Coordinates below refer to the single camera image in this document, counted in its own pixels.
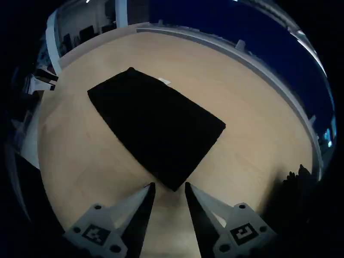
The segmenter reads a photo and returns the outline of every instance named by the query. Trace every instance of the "desk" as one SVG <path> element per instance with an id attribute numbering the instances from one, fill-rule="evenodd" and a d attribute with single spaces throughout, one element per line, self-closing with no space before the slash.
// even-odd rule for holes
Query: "desk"
<path id="1" fill-rule="evenodd" d="M 46 193 L 68 229 L 94 203 L 111 206 L 157 180 L 123 147 L 87 90 L 129 67 L 170 87 L 227 125 L 188 181 L 235 205 L 264 208 L 275 180 L 312 166 L 305 129 L 282 97 L 241 63 L 198 43 L 164 34 L 125 36 L 83 55 L 46 92 L 38 152 Z M 142 257 L 199 257 L 184 194 L 157 183 Z"/>

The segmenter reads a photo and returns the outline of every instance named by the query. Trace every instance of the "screw hole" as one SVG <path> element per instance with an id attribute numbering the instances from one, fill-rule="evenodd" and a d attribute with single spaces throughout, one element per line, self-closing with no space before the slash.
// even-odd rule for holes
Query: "screw hole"
<path id="1" fill-rule="evenodd" d="M 227 252 L 227 251 L 230 250 L 230 247 L 229 247 L 228 244 L 223 244 L 223 245 L 220 245 L 219 249 L 220 249 L 221 252 Z"/>
<path id="2" fill-rule="evenodd" d="M 80 251 L 85 255 L 91 255 L 90 251 L 87 248 L 82 248 Z"/>
<path id="3" fill-rule="evenodd" d="M 74 227 L 74 228 L 73 228 L 73 231 L 74 231 L 75 233 L 80 233 L 81 229 L 80 229 L 79 227 Z"/>
<path id="4" fill-rule="evenodd" d="M 251 248 L 250 249 L 250 253 L 252 254 L 252 255 L 256 255 L 256 254 L 258 254 L 259 253 L 259 249 L 258 248 Z"/>
<path id="5" fill-rule="evenodd" d="M 119 253 L 121 251 L 121 248 L 118 245 L 112 245 L 112 246 L 110 246 L 110 251 L 115 252 L 115 253 Z"/>
<path id="6" fill-rule="evenodd" d="M 259 228 L 259 230 L 260 230 L 261 232 L 265 232 L 265 231 L 267 230 L 267 227 L 266 227 L 266 226 L 262 226 L 262 227 Z"/>

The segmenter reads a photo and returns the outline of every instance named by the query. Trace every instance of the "black cloth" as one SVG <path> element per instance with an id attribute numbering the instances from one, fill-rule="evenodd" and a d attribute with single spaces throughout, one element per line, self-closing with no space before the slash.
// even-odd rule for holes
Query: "black cloth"
<path id="1" fill-rule="evenodd" d="M 95 86 L 88 95 L 135 159 L 174 191 L 226 127 L 176 90 L 134 68 Z"/>

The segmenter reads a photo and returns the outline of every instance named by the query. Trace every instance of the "black chair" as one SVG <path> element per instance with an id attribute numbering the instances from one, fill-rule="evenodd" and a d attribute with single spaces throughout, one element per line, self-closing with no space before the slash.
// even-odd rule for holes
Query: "black chair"
<path id="1" fill-rule="evenodd" d="M 72 40 L 69 33 L 63 36 L 63 43 L 66 46 L 67 53 L 73 49 Z"/>
<path id="2" fill-rule="evenodd" d="M 103 26 L 101 28 L 101 31 L 102 31 L 102 33 L 105 33 L 105 32 L 108 32 L 108 31 L 111 31 L 111 30 L 114 30 L 114 29 L 117 29 L 117 26 L 116 26 L 115 23 L 111 23 L 111 24 Z"/>
<path id="3" fill-rule="evenodd" d="M 95 36 L 97 36 L 98 34 L 94 33 L 94 29 L 93 26 L 89 26 L 83 30 L 81 30 L 79 32 L 80 35 L 80 43 L 84 43 L 92 38 L 94 38 Z"/>

